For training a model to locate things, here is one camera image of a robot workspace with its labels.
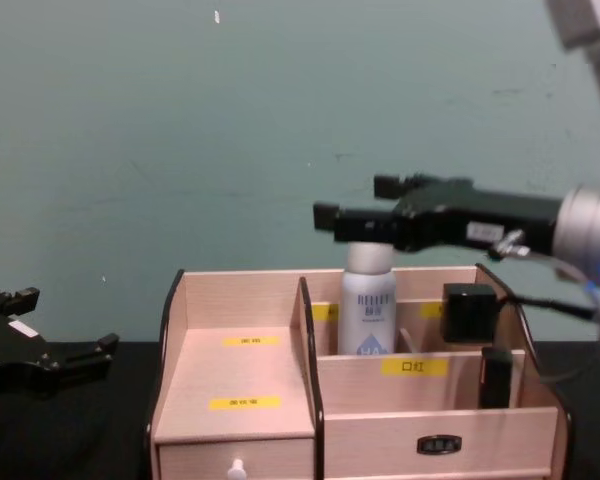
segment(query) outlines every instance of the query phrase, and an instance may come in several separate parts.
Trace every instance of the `wooden organizer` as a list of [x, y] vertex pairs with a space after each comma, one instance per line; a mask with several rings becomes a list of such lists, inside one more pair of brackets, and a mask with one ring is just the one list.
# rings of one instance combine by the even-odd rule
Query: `wooden organizer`
[[[538, 381], [526, 319], [502, 310], [514, 356], [510, 408], [479, 410], [481, 345], [440, 336], [445, 283], [487, 283], [481, 265], [395, 269], [399, 351], [334, 355], [340, 270], [184, 273], [165, 305], [147, 428], [154, 480], [566, 479], [571, 419]], [[462, 437], [423, 455], [421, 437]]]

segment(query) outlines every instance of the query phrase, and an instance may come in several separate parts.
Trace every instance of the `green wall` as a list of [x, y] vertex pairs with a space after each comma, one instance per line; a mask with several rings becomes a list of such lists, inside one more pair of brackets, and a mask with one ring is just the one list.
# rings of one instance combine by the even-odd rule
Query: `green wall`
[[[179, 267], [343, 265], [312, 203], [366, 205], [374, 173], [415, 171], [600, 183], [594, 81], [541, 2], [0, 0], [0, 286], [42, 290], [50, 339], [155, 339]], [[540, 339], [592, 335], [532, 317]]]

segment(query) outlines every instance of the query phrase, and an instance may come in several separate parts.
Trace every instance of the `yellow label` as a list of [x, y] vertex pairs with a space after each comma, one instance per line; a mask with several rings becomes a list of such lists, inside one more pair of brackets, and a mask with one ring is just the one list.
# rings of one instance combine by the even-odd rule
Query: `yellow label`
[[247, 345], [278, 345], [278, 337], [235, 337], [225, 338], [222, 345], [225, 347], [240, 347]]
[[237, 410], [240, 408], [277, 408], [280, 397], [236, 397], [214, 398], [209, 402], [209, 410]]
[[383, 375], [407, 375], [420, 377], [443, 377], [449, 371], [447, 358], [385, 358], [382, 360]]
[[314, 322], [335, 322], [338, 320], [338, 304], [312, 305], [311, 313]]
[[427, 319], [442, 317], [442, 302], [423, 303], [420, 307], [420, 316]]

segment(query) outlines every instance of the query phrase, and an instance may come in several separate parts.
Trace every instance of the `drawer knob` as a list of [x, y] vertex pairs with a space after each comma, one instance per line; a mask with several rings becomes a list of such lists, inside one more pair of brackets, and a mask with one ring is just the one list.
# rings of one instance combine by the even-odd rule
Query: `drawer knob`
[[233, 461], [233, 465], [231, 465], [231, 468], [227, 472], [227, 479], [228, 480], [247, 480], [247, 472], [245, 472], [245, 470], [244, 470], [244, 464], [242, 463], [242, 460], [240, 460], [239, 458], [236, 458]]

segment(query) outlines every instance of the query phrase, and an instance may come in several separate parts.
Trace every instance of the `bottle cap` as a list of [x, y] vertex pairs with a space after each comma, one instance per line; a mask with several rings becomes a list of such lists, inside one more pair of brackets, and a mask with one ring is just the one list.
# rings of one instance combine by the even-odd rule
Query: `bottle cap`
[[347, 272], [361, 275], [382, 275], [393, 267], [393, 245], [388, 243], [349, 244]]

